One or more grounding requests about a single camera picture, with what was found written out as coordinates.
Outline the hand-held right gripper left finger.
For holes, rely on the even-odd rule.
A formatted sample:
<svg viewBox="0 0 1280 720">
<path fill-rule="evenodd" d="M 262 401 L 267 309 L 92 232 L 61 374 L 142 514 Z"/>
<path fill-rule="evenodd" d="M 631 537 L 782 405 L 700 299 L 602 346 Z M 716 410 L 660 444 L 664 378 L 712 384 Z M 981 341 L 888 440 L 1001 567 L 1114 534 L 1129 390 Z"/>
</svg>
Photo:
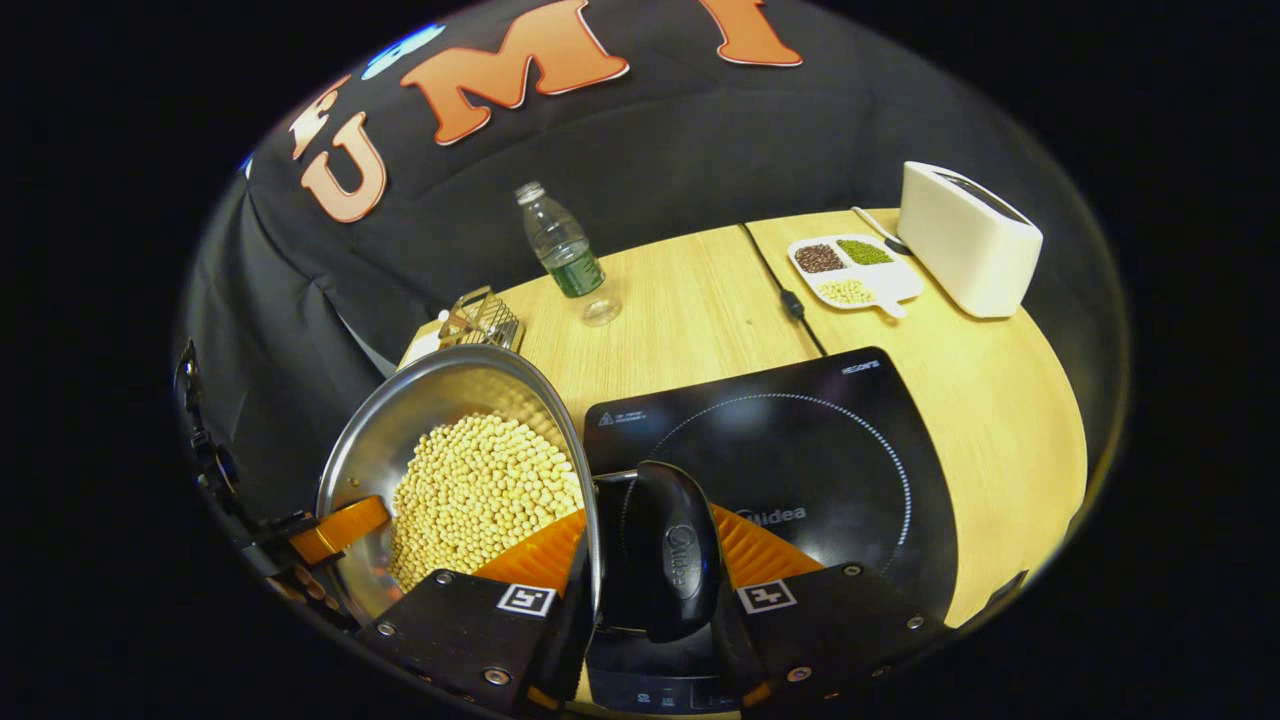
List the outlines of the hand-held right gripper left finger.
<svg viewBox="0 0 1280 720">
<path fill-rule="evenodd" d="M 575 698 L 593 634 L 586 516 L 577 511 L 475 575 L 436 570 L 357 639 L 435 688 L 509 717 Z"/>
</svg>

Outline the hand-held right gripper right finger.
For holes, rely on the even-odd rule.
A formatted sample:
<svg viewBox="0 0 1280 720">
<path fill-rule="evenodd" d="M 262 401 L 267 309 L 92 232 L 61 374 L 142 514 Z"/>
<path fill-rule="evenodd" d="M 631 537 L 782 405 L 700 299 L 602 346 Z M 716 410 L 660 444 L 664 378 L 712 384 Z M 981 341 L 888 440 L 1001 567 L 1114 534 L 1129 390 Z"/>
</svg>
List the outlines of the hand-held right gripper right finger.
<svg viewBox="0 0 1280 720">
<path fill-rule="evenodd" d="M 945 646 L 945 620 L 861 562 L 822 566 L 713 506 L 726 584 L 710 620 L 721 687 L 744 714 L 806 708 Z"/>
</svg>

